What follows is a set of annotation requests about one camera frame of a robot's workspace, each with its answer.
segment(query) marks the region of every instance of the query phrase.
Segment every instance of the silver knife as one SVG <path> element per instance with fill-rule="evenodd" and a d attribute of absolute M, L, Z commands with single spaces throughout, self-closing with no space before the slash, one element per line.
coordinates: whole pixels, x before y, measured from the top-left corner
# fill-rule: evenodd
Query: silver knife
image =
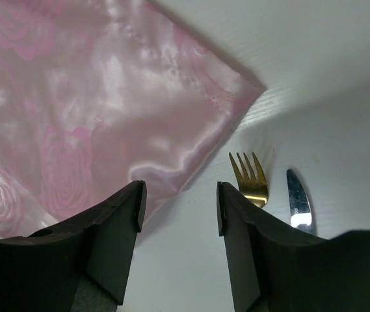
<path fill-rule="evenodd" d="M 291 169 L 287 171 L 286 175 L 289 189 L 290 224 L 303 232 L 316 235 L 309 199 L 302 183 Z"/>

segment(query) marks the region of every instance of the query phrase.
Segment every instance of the white surface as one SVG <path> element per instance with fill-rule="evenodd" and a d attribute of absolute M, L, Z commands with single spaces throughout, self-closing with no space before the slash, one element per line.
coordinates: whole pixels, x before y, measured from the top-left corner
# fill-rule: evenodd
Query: white surface
<path fill-rule="evenodd" d="M 162 0 L 269 87 L 201 176 L 139 237 L 120 312 L 233 311 L 216 182 L 255 151 L 266 210 L 289 221 L 285 171 L 306 182 L 317 231 L 370 228 L 370 1 Z"/>

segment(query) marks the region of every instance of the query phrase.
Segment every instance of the black plastic jaw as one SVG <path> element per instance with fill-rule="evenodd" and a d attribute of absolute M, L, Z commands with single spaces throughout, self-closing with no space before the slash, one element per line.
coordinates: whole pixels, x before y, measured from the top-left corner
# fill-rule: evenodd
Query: black plastic jaw
<path fill-rule="evenodd" d="M 218 183 L 218 227 L 224 236 L 236 312 L 370 311 L 370 231 L 325 240 L 253 206 Z"/>
<path fill-rule="evenodd" d="M 0 240 L 0 311 L 115 310 L 145 206 L 146 185 L 134 181 L 30 237 Z"/>

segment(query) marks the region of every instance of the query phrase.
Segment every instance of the gold fork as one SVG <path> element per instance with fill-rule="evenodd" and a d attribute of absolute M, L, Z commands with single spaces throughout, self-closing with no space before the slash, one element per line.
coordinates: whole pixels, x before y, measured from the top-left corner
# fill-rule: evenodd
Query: gold fork
<path fill-rule="evenodd" d="M 241 193 L 247 198 L 250 202 L 256 205 L 259 208 L 263 208 L 264 205 L 269 200 L 269 189 L 267 188 L 267 182 L 265 179 L 264 171 L 256 157 L 256 154 L 252 153 L 252 158 L 254 159 L 254 165 L 256 166 L 257 177 L 254 173 L 254 170 L 248 160 L 248 157 L 243 153 L 246 166 L 244 165 L 243 160 L 240 155 L 237 153 L 239 164 L 241 165 L 241 171 L 239 170 L 237 163 L 235 162 L 232 154 L 230 153 L 230 160 L 232 168 L 234 169 L 235 177 L 237 178 L 238 188 Z"/>

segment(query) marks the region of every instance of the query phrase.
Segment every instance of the pink satin fabric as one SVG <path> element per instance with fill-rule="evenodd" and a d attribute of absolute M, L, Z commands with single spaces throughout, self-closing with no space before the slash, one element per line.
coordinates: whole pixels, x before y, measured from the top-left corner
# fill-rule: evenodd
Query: pink satin fabric
<path fill-rule="evenodd" d="M 145 1 L 0 0 L 0 237 L 137 179 L 148 219 L 262 91 Z"/>

